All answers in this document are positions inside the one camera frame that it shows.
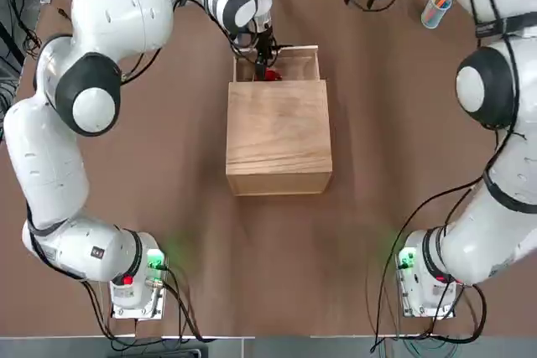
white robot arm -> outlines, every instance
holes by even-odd
[[[481,283],[537,247],[537,0],[457,1],[479,38],[507,36],[469,55],[456,76],[462,108],[503,143],[461,217],[446,232],[413,232],[399,252],[406,316],[441,319],[456,296],[453,280]]]
[[[154,312],[156,290],[146,280],[164,258],[151,235],[82,212],[89,184],[76,134],[100,136],[114,126],[121,105],[117,63],[164,46],[175,6],[186,1],[72,0],[72,36],[57,35],[42,46],[35,95],[15,104],[4,119],[9,156],[28,205],[24,245],[77,278],[109,281],[123,317]],[[267,19],[271,6],[271,0],[198,1],[230,34],[253,19]]]

red object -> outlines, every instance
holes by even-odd
[[[275,70],[266,69],[264,81],[281,81],[282,75]]]

brown table surface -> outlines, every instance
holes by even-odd
[[[69,10],[70,0],[54,0]],[[343,0],[274,0],[281,44],[318,44],[329,93],[334,176],[319,196],[232,196],[225,175],[232,54],[194,6],[175,12],[171,40],[123,88],[117,126],[81,138],[91,193],[86,209],[148,231],[187,273],[204,335],[371,335],[381,266],[405,217],[425,198],[479,175],[493,135],[465,115],[455,73],[472,52],[472,20],[458,5],[424,29],[425,0],[363,13]],[[38,34],[70,30],[45,6]],[[136,58],[126,61],[125,70]],[[20,96],[31,94],[34,62]],[[21,242],[22,192],[0,148],[0,336],[99,335],[84,289],[31,257]],[[440,225],[457,196],[427,207],[413,228]],[[535,335],[535,257],[483,284],[488,335]],[[394,276],[388,293],[396,314]],[[472,298],[479,315],[479,304]],[[175,303],[138,335],[177,335]],[[418,333],[427,321],[402,320]],[[133,332],[133,321],[115,327]],[[472,332],[465,304],[438,331]],[[395,333],[388,309],[381,333]]]

wooden box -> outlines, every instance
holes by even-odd
[[[280,50],[281,81],[253,81],[253,65],[234,62],[227,110],[226,174],[235,195],[323,192],[332,173],[326,82],[317,47]]]

gray floor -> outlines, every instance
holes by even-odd
[[[286,338],[273,337],[269,339],[245,340],[218,340],[208,345],[208,353],[211,358],[357,358],[368,356],[380,356],[389,358],[408,358],[412,356],[439,357],[450,356],[449,346],[438,350],[424,350],[434,347],[432,344],[417,345],[416,354],[411,355],[403,341],[392,342],[388,345],[388,354],[384,350],[369,354],[369,348],[373,343],[370,337],[355,339],[310,339],[310,338]],[[173,347],[174,342],[169,341],[168,347]],[[525,358],[536,356],[537,339],[516,338],[492,338],[483,337],[472,345],[460,347],[453,357],[455,358]],[[144,351],[130,350],[124,356],[132,356],[135,353],[148,355],[152,351],[164,351],[159,346]],[[104,339],[16,339],[0,340],[1,358],[104,358],[108,356],[120,356],[110,348],[110,343]]]

